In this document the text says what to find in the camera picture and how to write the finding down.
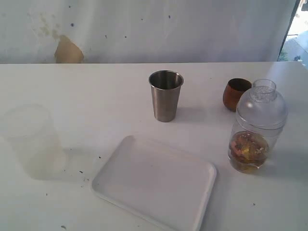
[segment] metal tumbler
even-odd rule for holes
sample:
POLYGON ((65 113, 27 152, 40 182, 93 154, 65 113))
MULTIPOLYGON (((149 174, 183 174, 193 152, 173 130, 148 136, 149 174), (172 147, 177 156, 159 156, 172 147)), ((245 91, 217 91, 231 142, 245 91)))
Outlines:
POLYGON ((175 118, 183 77, 174 71, 157 71, 150 75, 154 116, 158 121, 175 118))

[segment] transparent cup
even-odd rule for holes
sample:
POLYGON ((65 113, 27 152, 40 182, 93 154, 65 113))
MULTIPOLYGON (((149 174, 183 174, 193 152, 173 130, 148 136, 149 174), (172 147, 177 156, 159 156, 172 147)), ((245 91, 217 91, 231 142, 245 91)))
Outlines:
POLYGON ((27 175, 48 180, 65 166, 66 155, 50 112, 39 104, 22 105, 0 118, 0 133, 27 175))

